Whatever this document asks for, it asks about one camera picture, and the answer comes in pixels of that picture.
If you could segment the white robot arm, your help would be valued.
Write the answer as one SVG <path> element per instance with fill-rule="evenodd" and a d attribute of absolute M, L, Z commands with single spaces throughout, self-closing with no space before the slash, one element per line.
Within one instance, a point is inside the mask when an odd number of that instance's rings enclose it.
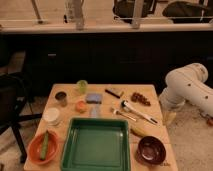
<path fill-rule="evenodd" d="M 167 73 L 166 87 L 159 95 L 163 124 L 169 125 L 186 101 L 201 109 L 201 116 L 213 125 L 213 88 L 205 84 L 208 70 L 200 63 L 192 63 Z"/>

